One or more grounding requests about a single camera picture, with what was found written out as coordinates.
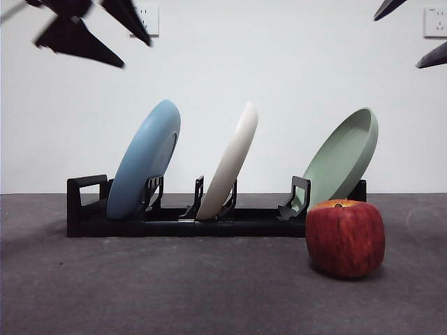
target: green plate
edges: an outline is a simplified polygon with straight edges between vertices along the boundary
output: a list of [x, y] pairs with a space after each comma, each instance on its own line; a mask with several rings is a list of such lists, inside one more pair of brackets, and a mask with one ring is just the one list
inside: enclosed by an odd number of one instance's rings
[[[374, 113], [364, 108], [343, 121], [324, 142], [309, 164], [304, 178], [311, 181], [310, 205], [344, 199], [362, 178], [376, 149], [379, 125]], [[303, 203], [297, 188], [293, 209]]]

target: gray carpet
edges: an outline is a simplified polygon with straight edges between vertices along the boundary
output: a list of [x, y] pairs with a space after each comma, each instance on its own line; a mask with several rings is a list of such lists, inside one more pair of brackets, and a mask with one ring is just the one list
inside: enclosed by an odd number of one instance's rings
[[384, 264], [341, 281], [312, 266], [304, 239], [68, 239], [65, 195], [2, 195], [1, 333], [446, 334], [447, 194], [369, 201]]

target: plate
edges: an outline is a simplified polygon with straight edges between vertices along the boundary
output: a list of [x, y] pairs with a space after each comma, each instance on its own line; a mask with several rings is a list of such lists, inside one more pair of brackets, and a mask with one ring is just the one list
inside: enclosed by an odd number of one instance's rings
[[214, 173], [196, 219], [208, 220], [214, 218], [221, 210], [244, 164], [257, 125], [258, 113], [254, 104], [248, 102]]
[[[307, 168], [311, 181], [310, 204], [344, 199], [362, 178], [379, 136], [379, 125], [369, 108], [354, 112], [323, 143]], [[292, 208], [298, 210], [304, 195], [297, 190]]]
[[121, 220], [139, 210], [145, 182], [163, 176], [180, 132], [180, 113], [164, 100], [143, 121], [119, 164], [107, 202], [107, 217]]

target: red apple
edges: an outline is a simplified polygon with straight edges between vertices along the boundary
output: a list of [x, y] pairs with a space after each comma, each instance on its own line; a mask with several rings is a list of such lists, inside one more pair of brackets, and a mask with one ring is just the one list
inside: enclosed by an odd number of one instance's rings
[[379, 210], [367, 202], [329, 200], [306, 217], [307, 250], [329, 274], [366, 276], [383, 262], [385, 230]]

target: wall outlet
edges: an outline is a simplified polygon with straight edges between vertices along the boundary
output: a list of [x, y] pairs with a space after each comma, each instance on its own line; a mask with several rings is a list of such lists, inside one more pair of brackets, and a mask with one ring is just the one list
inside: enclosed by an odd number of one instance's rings
[[135, 12], [150, 36], [160, 36], [159, 6], [135, 2]]
[[424, 37], [447, 38], [447, 7], [424, 9]]

